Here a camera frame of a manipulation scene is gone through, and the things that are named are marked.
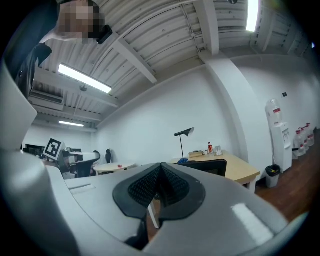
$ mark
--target wooden floor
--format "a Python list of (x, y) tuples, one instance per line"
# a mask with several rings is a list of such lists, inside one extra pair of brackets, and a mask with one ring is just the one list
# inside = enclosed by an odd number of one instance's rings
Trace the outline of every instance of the wooden floor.
[[(280, 174), (276, 187), (267, 188), (264, 180), (257, 183), (255, 193), (276, 207), (289, 222), (308, 212), (320, 185), (320, 131), (315, 133), (315, 144), (307, 154), (293, 160), (292, 167)], [(157, 213), (160, 202), (154, 200)], [(147, 216), (149, 240), (157, 234), (158, 229)]]

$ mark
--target large water bottle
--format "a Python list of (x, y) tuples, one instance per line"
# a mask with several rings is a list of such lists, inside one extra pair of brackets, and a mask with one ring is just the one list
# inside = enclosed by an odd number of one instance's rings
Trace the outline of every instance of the large water bottle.
[(308, 146), (312, 147), (315, 144), (315, 136), (314, 131), (311, 129), (309, 122), (306, 124), (306, 134), (308, 137)]
[(305, 149), (305, 151), (308, 151), (309, 150), (308, 135), (307, 135), (307, 133), (306, 133), (304, 128), (300, 127), (300, 130), (301, 130), (301, 137), (303, 139), (304, 149)]
[(274, 98), (266, 103), (266, 112), (271, 127), (281, 124), (283, 121), (279, 102)]
[(294, 148), (299, 149), (297, 152), (297, 156), (301, 157), (306, 153), (304, 140), (301, 136), (300, 130), (295, 131), (296, 135), (293, 140)]

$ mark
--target ceiling vent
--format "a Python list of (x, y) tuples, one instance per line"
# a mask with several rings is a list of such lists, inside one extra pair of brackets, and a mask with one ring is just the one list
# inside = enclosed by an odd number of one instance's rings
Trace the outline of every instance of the ceiling vent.
[(33, 90), (29, 95), (29, 102), (32, 105), (40, 106), (51, 110), (64, 110), (64, 98), (57, 97), (38, 90)]

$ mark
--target fluorescent light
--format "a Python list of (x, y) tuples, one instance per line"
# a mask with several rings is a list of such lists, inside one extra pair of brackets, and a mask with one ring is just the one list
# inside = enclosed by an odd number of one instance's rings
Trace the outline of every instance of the fluorescent light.
[(248, 19), (246, 21), (246, 30), (255, 32), (257, 26), (259, 11), (259, 0), (248, 0)]
[(83, 124), (78, 124), (78, 123), (72, 123), (72, 122), (63, 122), (63, 121), (59, 121), (60, 124), (62, 125), (68, 125), (68, 126), (79, 126), (79, 127), (84, 127)]
[(93, 78), (91, 78), (91, 77), (89, 77), (79, 71), (76, 71), (70, 67), (67, 67), (64, 64), (60, 64), (59, 73), (64, 74), (64, 75), (71, 77), (73, 79), (76, 79), (82, 83), (85, 83), (88, 86), (92, 86), (100, 91), (103, 91), (106, 94), (108, 94), (111, 91), (111, 87), (109, 87), (109, 86), (107, 86), (97, 80), (94, 80)]

